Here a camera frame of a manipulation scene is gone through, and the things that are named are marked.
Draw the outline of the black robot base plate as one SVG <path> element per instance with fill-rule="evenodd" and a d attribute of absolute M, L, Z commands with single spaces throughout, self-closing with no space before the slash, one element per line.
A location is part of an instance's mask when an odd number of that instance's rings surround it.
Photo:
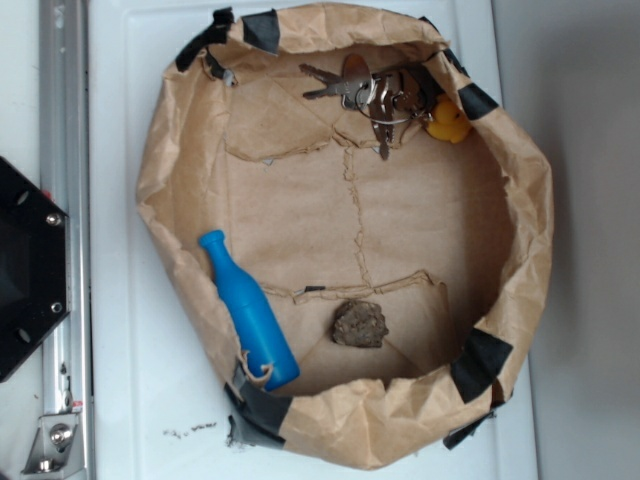
<path fill-rule="evenodd" d="M 1 160 L 1 380 L 68 315 L 67 214 Z"/>

